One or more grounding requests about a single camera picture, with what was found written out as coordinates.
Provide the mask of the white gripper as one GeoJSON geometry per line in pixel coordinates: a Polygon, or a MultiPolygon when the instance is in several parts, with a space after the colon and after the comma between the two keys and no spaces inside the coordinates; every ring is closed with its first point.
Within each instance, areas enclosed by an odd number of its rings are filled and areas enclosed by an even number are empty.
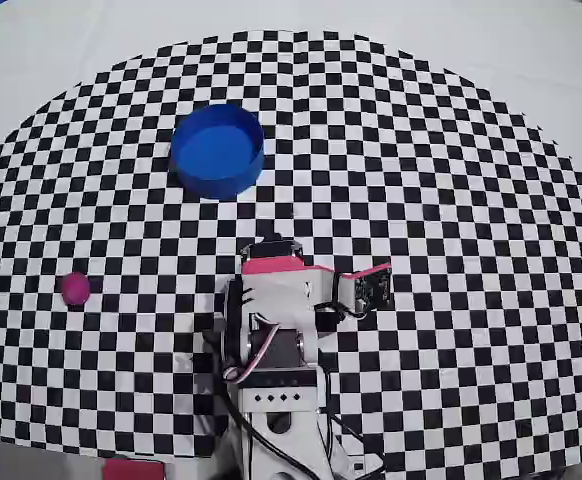
{"type": "Polygon", "coordinates": [[[224,349],[240,349],[242,307],[253,300],[268,304],[263,307],[263,316],[282,328],[315,330],[315,312],[308,305],[332,300],[333,279],[333,271],[313,267],[236,275],[229,281],[225,296],[224,349]]]}

